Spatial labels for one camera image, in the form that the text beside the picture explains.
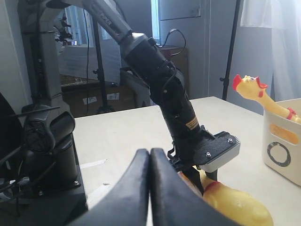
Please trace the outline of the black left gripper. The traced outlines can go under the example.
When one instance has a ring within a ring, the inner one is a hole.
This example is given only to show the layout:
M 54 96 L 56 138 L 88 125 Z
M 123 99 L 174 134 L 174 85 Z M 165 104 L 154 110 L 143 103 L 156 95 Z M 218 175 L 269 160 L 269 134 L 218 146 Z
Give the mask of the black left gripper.
M 193 106 L 186 94 L 176 97 L 160 95 L 160 109 L 172 137 L 173 148 L 167 157 L 177 171 L 184 171 L 193 166 L 209 172 L 215 169 L 208 167 L 213 159 L 209 145 L 214 143 L 215 136 L 203 125 L 200 125 Z

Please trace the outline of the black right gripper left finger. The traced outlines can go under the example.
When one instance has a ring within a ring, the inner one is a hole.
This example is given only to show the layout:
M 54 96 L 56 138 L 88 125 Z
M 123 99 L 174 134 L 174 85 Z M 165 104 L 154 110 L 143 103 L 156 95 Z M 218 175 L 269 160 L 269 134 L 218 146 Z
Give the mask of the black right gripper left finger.
M 145 226 L 149 202 L 150 154 L 136 151 L 117 184 L 71 226 Z

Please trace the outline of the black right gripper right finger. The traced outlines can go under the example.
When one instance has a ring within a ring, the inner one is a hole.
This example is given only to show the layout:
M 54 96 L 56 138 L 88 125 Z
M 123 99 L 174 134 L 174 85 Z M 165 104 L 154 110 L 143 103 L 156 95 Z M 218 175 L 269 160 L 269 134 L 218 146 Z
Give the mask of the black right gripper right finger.
M 237 226 L 197 196 L 172 167 L 163 149 L 150 151 L 150 199 L 154 226 Z

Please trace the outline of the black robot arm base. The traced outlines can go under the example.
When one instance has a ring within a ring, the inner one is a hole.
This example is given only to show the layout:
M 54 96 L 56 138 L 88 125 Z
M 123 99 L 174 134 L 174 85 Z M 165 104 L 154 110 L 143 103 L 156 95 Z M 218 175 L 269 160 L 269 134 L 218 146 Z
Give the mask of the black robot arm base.
M 61 94 L 22 109 L 0 99 L 0 206 L 15 226 L 66 226 L 86 213 L 75 120 Z

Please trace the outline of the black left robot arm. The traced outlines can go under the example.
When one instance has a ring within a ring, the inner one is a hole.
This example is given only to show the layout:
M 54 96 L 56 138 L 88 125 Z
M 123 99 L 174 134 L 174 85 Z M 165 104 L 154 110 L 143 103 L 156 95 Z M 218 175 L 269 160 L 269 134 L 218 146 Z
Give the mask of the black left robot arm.
M 108 0 L 51 0 L 48 8 L 76 6 L 86 10 L 120 46 L 121 57 L 149 87 L 174 142 L 171 161 L 179 171 L 192 166 L 207 173 L 220 167 L 209 146 L 216 137 L 199 125 L 184 88 L 184 77 L 159 51 L 154 39 L 133 32 Z

